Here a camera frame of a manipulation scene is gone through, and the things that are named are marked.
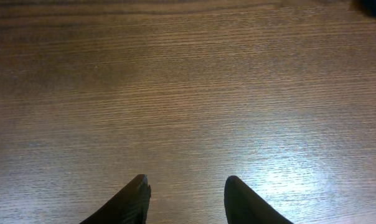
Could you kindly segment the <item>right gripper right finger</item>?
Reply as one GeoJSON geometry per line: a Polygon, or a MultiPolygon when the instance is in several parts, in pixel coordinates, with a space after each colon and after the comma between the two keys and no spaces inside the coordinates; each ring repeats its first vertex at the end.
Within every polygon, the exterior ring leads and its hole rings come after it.
{"type": "Polygon", "coordinates": [[[225,182],[224,206],[228,224],[293,224],[235,175],[225,182]]]}

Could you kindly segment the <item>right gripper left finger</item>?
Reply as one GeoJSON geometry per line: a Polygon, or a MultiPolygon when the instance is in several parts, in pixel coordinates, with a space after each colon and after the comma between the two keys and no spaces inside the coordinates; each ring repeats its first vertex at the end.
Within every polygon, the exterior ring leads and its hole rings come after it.
{"type": "Polygon", "coordinates": [[[139,174],[80,224],[146,224],[150,198],[147,175],[139,174]]]}

